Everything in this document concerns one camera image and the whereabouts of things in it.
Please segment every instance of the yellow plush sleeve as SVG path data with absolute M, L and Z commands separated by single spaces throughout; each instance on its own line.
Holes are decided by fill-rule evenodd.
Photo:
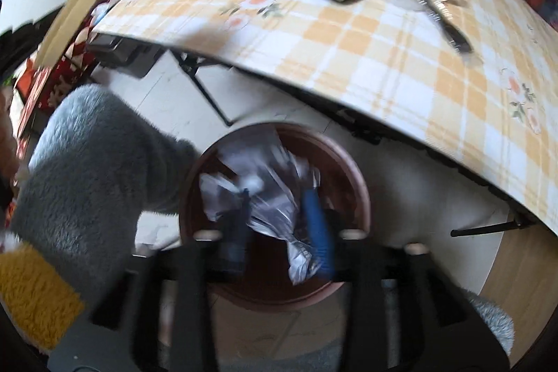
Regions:
M 84 304 L 29 244 L 0 254 L 0 296 L 15 325 L 38 348 L 52 350 Z

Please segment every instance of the table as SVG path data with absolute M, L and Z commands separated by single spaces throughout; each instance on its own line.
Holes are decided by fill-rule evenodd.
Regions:
M 122 0 L 101 33 L 211 56 L 439 152 L 558 233 L 558 36 L 522 0 L 450 6 L 478 62 L 383 0 Z

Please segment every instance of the crumpled plastic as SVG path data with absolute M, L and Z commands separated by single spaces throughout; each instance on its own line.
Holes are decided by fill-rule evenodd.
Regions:
M 219 159 L 237 177 L 200 175 L 208 219 L 217 221 L 222 213 L 238 209 L 241 193 L 247 188 L 251 206 L 248 225 L 262 235 L 286 241 L 291 282 L 296 285 L 316 274 L 320 260 L 312 254 L 300 200 L 304 189 L 319 185 L 319 171 L 286 150 L 275 129 L 267 127 L 225 142 L 219 148 Z

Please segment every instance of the gray fleece pants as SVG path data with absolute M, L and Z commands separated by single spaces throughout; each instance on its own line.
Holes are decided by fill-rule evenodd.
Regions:
M 48 122 L 10 229 L 90 302 L 129 257 L 142 211 L 175 214 L 197 152 L 97 85 Z

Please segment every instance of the brown bucket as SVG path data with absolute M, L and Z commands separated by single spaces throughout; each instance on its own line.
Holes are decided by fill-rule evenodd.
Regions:
M 351 220 L 350 228 L 370 230 L 370 198 L 364 178 L 350 155 L 330 138 L 300 125 L 270 122 L 249 125 L 219 139 L 194 164 L 182 188 L 180 203 L 180 235 L 182 241 L 200 229 L 211 229 L 212 223 L 204 213 L 200 194 L 200 174 L 218 172 L 231 176 L 218 159 L 219 145 L 241 138 L 253 129 L 272 126 L 281 143 L 297 157 L 306 158 L 321 175 L 318 193 L 321 200 L 329 200 L 344 219 Z M 248 247 L 244 276 L 230 284 L 214 287 L 216 293 L 229 301 L 255 311 L 293 311 L 315 304 L 341 287 L 317 276 L 293 286 L 288 277 L 286 243 L 254 232 Z

